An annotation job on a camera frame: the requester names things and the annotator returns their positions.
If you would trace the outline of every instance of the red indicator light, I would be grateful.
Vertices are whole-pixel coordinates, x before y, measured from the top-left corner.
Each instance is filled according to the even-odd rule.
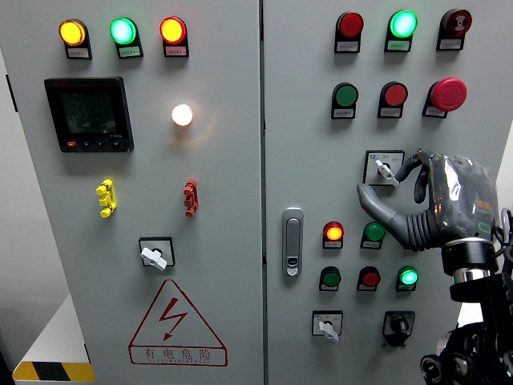
[[[160,35],[169,44],[179,44],[187,35],[187,27],[181,18],[171,16],[160,23]]]
[[[472,16],[468,10],[449,10],[442,17],[442,28],[451,38],[461,38],[471,28]]]
[[[338,222],[330,222],[324,226],[324,236],[328,241],[340,241],[344,237],[344,228]]]
[[[385,101],[392,107],[403,104],[408,97],[408,90],[402,84],[395,83],[385,91]]]
[[[467,86],[457,78],[437,82],[431,91],[431,103],[438,110],[449,112],[460,108],[467,98]]]
[[[359,36],[363,30],[363,17],[354,12],[346,12],[340,17],[338,30],[346,38],[355,38]]]
[[[364,275],[362,283],[367,287],[374,287],[377,286],[381,280],[382,278],[378,273],[368,273]]]

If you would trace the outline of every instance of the red terminal connector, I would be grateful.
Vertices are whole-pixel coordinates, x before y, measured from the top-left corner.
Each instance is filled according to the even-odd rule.
[[[192,217],[196,214],[198,207],[200,207],[200,203],[198,201],[198,190],[196,189],[196,181],[193,179],[189,179],[184,188],[185,195],[185,207],[187,210],[185,211],[185,216],[187,218]]]

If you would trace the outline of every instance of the indicator light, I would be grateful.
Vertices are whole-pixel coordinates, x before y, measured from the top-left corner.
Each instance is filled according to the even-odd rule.
[[[381,280],[382,277],[379,275],[378,269],[374,266],[366,266],[360,270],[356,289],[358,291],[376,291]]]
[[[354,119],[358,89],[351,83],[340,83],[333,89],[331,119]]]
[[[378,118],[401,118],[408,89],[399,82],[389,82],[379,95]]]
[[[184,20],[176,16],[165,18],[160,23],[160,36],[165,57],[189,56],[187,27]]]
[[[75,18],[64,20],[59,26],[59,36],[68,59],[92,59],[89,34],[83,22]]]
[[[326,266],[321,271],[319,279],[320,291],[338,291],[338,284],[341,282],[341,275],[335,266]]]
[[[415,291],[418,281],[418,273],[414,267],[403,267],[398,271],[398,279],[395,285],[396,291]]]
[[[135,23],[129,18],[116,18],[111,23],[111,36],[114,39],[120,59],[143,56],[143,48]]]
[[[414,269],[406,269],[400,273],[400,279],[404,285],[413,285],[418,280],[418,274]]]
[[[385,52],[410,52],[417,23],[417,15],[411,10],[394,13],[386,32]]]
[[[186,34],[187,29],[185,28],[185,24],[179,18],[171,16],[170,18],[165,18],[160,23],[160,35],[164,41],[170,44],[182,42]]]
[[[467,86],[457,78],[445,78],[433,84],[427,94],[422,116],[447,117],[447,112],[460,108],[467,98]]]
[[[345,12],[335,27],[335,53],[360,52],[363,17],[355,12]]]
[[[192,108],[190,108],[187,104],[179,104],[171,113],[171,117],[173,122],[178,124],[179,126],[187,126],[192,122]]]
[[[411,10],[400,10],[390,20],[390,30],[396,38],[408,38],[417,29],[417,15]]]
[[[370,222],[363,229],[361,249],[380,249],[383,238],[385,238],[385,228],[377,222]]]
[[[471,25],[468,10],[448,10],[440,20],[436,51],[461,51]]]
[[[328,222],[322,230],[323,249],[341,249],[344,241],[344,227],[339,222]]]
[[[117,18],[112,21],[111,36],[116,43],[127,45],[135,40],[137,29],[129,18]]]
[[[68,46],[79,46],[86,40],[86,29],[78,20],[65,20],[59,26],[59,35]]]

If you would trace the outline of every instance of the glowing white light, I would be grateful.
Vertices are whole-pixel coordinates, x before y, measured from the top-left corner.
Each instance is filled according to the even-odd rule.
[[[179,104],[173,108],[171,117],[179,126],[187,126],[192,121],[192,108],[187,104]]]

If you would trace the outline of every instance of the red push button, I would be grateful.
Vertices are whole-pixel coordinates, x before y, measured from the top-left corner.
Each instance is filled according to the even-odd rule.
[[[440,80],[431,91],[431,103],[444,112],[460,108],[467,98],[467,86],[457,78]]]
[[[354,12],[347,12],[343,14],[338,23],[338,30],[346,38],[355,38],[362,33],[363,30],[363,17]]]
[[[472,25],[472,16],[468,10],[449,10],[442,17],[442,29],[451,38],[463,37]]]
[[[362,283],[367,287],[377,286],[382,278],[377,273],[368,273],[363,276]]]
[[[392,107],[403,104],[408,97],[408,90],[403,84],[396,83],[385,91],[385,101]]]

